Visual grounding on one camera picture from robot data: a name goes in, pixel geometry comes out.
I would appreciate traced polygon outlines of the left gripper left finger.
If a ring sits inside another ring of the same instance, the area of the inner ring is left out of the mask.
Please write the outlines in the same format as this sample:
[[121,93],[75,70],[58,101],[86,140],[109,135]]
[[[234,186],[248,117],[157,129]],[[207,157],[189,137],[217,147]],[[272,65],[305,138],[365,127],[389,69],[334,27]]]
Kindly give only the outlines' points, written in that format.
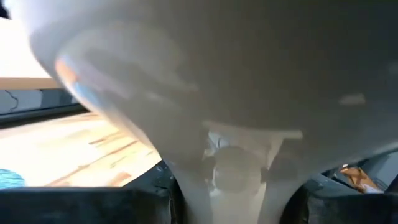
[[122,187],[0,190],[0,224],[185,224],[180,187],[164,162]]

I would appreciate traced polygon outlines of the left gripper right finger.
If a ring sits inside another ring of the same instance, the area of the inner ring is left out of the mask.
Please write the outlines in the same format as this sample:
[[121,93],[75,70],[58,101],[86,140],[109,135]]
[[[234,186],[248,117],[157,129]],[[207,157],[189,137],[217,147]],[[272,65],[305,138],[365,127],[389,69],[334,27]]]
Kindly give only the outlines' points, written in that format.
[[398,224],[398,192],[363,194],[317,177],[293,194],[279,224]]

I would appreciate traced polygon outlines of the white flood light bulb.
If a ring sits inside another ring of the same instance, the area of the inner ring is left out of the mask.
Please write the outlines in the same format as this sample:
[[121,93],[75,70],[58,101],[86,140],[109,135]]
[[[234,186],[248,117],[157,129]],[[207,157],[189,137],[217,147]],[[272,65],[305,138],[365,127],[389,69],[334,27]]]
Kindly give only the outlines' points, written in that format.
[[2,0],[82,105],[157,150],[185,224],[279,224],[306,181],[398,192],[398,0]]

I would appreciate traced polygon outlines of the blue patterned round tin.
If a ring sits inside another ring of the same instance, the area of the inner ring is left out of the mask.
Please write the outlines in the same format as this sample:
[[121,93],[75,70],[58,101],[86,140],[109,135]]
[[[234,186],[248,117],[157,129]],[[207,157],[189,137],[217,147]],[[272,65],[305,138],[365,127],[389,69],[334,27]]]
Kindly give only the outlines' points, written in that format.
[[17,172],[0,169],[0,190],[24,186],[25,180]]

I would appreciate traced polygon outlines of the tan laminate desk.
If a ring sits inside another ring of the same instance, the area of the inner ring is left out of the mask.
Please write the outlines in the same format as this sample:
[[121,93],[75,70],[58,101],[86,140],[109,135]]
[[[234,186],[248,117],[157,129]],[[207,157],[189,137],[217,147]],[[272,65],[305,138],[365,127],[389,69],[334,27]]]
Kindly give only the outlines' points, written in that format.
[[0,78],[0,90],[54,89],[61,86],[52,78]]

